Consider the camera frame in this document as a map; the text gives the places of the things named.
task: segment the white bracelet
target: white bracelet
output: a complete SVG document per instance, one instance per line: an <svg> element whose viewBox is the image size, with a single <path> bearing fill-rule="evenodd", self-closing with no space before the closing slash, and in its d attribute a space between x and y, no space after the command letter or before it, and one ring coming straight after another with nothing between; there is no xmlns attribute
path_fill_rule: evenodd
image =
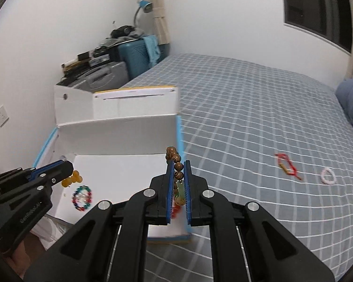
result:
<svg viewBox="0 0 353 282"><path fill-rule="evenodd" d="M333 180L327 180L326 179L326 174L327 173L330 173L332 175ZM337 182L335 173L329 167L323 168L323 170L322 170L322 172L320 174L320 178L321 178L321 181L324 184L335 184Z"/></svg>

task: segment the blue desk lamp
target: blue desk lamp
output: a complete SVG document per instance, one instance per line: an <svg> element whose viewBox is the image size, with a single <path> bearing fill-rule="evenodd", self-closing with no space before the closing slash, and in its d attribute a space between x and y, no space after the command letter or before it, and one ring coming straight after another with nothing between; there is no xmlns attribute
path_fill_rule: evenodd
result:
<svg viewBox="0 0 353 282"><path fill-rule="evenodd" d="M135 16L133 18L133 26L136 27L136 17L140 9L143 9L144 13L150 13L153 10L153 3L145 0L139 0L138 2L138 9L135 13Z"/></svg>

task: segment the silver screw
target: silver screw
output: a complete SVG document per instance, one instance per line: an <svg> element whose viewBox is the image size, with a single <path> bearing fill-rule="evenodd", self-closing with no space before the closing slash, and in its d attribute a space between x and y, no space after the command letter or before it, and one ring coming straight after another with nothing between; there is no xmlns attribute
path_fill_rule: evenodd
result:
<svg viewBox="0 0 353 282"><path fill-rule="evenodd" d="M259 210L259 205L252 201L247 205L247 208L249 208L250 211L257 211Z"/></svg>
<svg viewBox="0 0 353 282"><path fill-rule="evenodd" d="M106 209L110 208L110 203L107 200L103 200L98 204L98 208L100 210L106 210Z"/></svg>
<svg viewBox="0 0 353 282"><path fill-rule="evenodd" d="M211 190L205 190L202 195L206 198L212 198L215 195L215 192Z"/></svg>
<svg viewBox="0 0 353 282"><path fill-rule="evenodd" d="M144 191L144 195L145 195L146 197L152 197L152 196L155 195L155 190L153 190L153 189L146 189L146 190Z"/></svg>

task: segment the curtain tieback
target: curtain tieback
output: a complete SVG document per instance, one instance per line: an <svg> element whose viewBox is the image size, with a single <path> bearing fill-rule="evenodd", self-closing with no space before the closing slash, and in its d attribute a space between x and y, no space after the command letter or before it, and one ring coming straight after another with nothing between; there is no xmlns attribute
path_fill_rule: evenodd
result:
<svg viewBox="0 0 353 282"><path fill-rule="evenodd" d="M165 17L165 9L163 7L153 8L153 18L163 18Z"/></svg>

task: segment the gray suitcase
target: gray suitcase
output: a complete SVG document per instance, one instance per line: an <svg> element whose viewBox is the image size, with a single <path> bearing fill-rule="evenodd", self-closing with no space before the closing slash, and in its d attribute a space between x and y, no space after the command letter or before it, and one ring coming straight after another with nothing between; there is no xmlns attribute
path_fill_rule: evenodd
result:
<svg viewBox="0 0 353 282"><path fill-rule="evenodd" d="M68 87L94 93L118 89L128 82L126 64L124 62L111 62L84 73Z"/></svg>

